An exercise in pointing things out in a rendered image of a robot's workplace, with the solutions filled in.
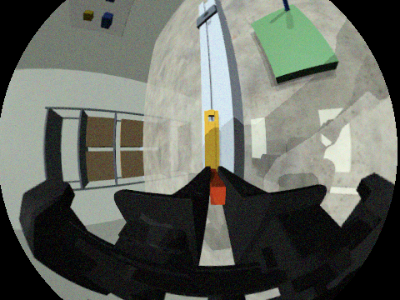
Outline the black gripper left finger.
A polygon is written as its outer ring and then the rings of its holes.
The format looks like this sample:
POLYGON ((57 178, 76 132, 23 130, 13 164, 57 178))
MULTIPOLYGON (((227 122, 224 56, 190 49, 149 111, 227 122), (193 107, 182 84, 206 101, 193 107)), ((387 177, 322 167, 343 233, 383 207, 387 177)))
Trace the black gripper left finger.
POLYGON ((126 222, 183 230, 194 266, 199 266, 207 226, 210 174, 211 167, 205 167, 173 194, 123 189, 115 192, 113 199, 126 222))

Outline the blue pin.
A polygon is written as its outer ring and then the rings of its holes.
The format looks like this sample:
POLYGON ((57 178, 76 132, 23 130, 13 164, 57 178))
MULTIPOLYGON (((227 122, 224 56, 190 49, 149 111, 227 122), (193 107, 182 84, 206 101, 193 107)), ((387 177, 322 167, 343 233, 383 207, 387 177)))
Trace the blue pin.
POLYGON ((288 0, 283 0, 282 2, 283 2, 284 9, 286 9, 284 11, 289 11, 290 10, 289 1, 288 0))

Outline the grey aluminum rail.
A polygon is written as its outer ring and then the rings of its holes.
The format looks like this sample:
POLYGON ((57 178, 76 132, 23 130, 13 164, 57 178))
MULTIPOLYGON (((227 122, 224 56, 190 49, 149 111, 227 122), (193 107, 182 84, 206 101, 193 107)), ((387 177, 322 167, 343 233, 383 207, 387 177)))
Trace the grey aluminum rail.
POLYGON ((202 170, 206 167, 204 111, 219 110, 219 167, 243 179, 243 100, 237 59, 220 0, 199 4, 201 46, 202 170))

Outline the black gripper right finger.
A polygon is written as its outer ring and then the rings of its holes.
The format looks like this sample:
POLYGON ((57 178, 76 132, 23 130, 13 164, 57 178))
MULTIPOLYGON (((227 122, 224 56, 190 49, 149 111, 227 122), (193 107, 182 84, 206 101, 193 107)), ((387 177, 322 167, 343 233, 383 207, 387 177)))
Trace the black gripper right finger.
POLYGON ((249 263, 250 251, 274 216, 318 203, 320 206, 327 192, 327 188, 321 184, 313 184, 310 187, 267 193, 224 167, 217 167, 217 175, 226 186, 226 202, 222 209, 227 220, 234 266, 249 263))

